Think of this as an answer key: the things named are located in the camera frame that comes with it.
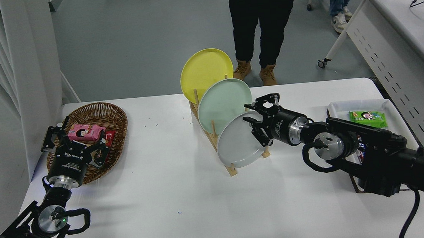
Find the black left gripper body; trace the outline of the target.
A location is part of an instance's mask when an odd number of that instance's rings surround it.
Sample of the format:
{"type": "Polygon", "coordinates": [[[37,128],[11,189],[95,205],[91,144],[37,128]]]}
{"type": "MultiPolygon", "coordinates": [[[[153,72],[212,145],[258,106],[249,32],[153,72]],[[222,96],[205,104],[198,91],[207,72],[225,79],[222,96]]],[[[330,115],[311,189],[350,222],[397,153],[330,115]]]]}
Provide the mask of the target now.
{"type": "Polygon", "coordinates": [[[69,178],[71,182],[84,180],[88,164],[92,156],[85,150],[88,148],[84,143],[73,143],[70,146],[60,145],[56,148],[54,160],[48,170],[48,181],[55,183],[57,180],[69,178]]]}

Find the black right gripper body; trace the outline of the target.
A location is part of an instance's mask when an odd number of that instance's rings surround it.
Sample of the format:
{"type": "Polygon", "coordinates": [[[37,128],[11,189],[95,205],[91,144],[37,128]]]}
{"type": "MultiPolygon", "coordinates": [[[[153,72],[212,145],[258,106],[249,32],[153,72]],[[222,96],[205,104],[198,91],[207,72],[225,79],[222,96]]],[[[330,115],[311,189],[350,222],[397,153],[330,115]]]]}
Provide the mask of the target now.
{"type": "Polygon", "coordinates": [[[267,109],[263,123],[266,124],[266,132],[270,138],[295,145],[302,143],[300,133],[308,123],[308,118],[299,112],[274,106],[267,109]]]}

